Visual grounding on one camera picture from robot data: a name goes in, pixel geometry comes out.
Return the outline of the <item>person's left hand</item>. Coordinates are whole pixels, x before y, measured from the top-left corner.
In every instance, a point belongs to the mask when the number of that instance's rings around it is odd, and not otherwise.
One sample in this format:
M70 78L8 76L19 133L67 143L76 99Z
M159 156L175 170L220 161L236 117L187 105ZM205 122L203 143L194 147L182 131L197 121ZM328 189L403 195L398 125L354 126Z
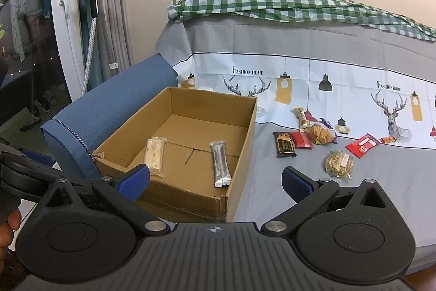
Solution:
M22 214L19 209L9 214L7 221L0 225L0 273L4 270L4 260L8 254L8 247L13 242L14 232L22 222Z

